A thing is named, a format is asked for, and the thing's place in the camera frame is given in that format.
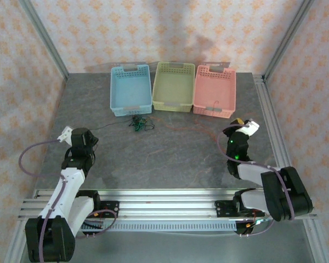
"marble surface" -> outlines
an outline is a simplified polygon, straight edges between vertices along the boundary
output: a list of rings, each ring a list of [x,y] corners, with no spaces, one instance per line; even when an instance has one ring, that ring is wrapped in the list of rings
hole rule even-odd
[[[191,113],[154,111],[155,129],[135,132],[130,122],[92,131],[99,138],[96,162],[83,189],[247,188],[257,185],[235,179],[215,143],[216,135],[234,118],[253,118],[260,129],[249,140],[249,156],[275,165],[257,91],[250,73],[237,73],[236,111],[230,119]],[[66,125],[98,128],[131,119],[110,110],[108,73],[70,74],[51,138]],[[60,172],[68,145],[49,145],[42,173]],[[37,189],[55,188],[57,177],[40,178]]]

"wallpaper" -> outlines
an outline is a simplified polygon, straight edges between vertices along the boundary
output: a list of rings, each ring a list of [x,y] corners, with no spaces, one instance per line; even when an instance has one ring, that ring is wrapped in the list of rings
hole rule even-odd
[[[72,72],[111,62],[231,62],[264,73],[302,0],[33,0]]]
[[[329,246],[329,0],[315,0],[268,88]]]
[[[22,199],[35,180],[23,174],[18,157],[46,140],[63,78],[16,0],[0,1],[0,263],[4,261]],[[24,166],[39,172],[44,148],[27,153]]]

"plastic basket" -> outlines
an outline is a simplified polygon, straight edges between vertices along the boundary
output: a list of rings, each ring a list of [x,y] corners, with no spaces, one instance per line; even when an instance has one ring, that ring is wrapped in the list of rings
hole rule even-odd
[[[155,110],[190,112],[194,102],[195,65],[159,62],[152,102]]]
[[[148,65],[111,69],[110,108],[117,117],[151,113],[151,81]]]
[[[230,68],[197,67],[194,113],[230,118],[235,111],[236,76]]]

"basket handle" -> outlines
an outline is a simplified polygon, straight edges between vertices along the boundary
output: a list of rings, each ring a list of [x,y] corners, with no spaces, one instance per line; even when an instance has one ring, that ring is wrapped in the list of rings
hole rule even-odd
[[[230,62],[202,62],[200,65],[211,65],[216,67],[229,67]]]
[[[184,64],[183,63],[177,63],[177,62],[170,62],[169,67],[174,67],[174,68],[183,68]]]
[[[123,66],[123,71],[124,72],[128,72],[128,71],[138,71],[139,70],[139,67],[138,65],[125,65]]]
[[[214,107],[206,107],[208,111],[217,111],[217,112],[222,112],[221,108],[214,108]]]
[[[177,103],[177,102],[164,102],[163,105],[164,106],[179,107],[180,103]]]
[[[123,107],[123,110],[125,110],[125,111],[132,111],[132,110],[138,110],[138,109],[140,109],[140,106]]]
[[[214,67],[214,66],[210,66],[209,67],[209,72],[215,72],[215,73],[223,73],[225,70],[225,67]]]

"green object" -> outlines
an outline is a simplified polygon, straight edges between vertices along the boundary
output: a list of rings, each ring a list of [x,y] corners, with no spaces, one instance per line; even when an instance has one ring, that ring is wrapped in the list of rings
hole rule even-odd
[[[152,130],[155,127],[149,117],[143,118],[138,115],[133,116],[132,122],[129,126],[133,126],[136,132],[139,132],[142,129],[144,129],[145,131]]]

